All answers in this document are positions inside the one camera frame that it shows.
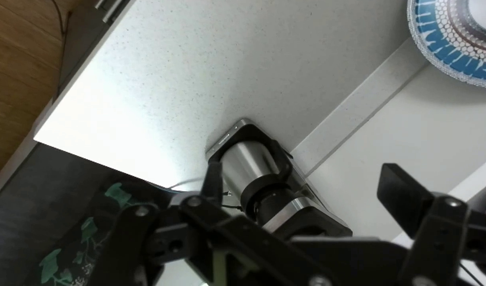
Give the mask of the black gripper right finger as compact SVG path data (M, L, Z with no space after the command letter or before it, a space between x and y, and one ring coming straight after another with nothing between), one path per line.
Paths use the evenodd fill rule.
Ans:
M461 286L461 261L486 275L486 212L428 191L396 164L380 165L376 197L412 240L400 286Z

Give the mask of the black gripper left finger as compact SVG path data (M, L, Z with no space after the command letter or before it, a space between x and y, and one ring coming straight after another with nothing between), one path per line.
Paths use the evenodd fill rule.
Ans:
M328 272L304 251L199 196L155 210L130 207L115 223L88 286L153 286L185 261L207 286L314 286Z

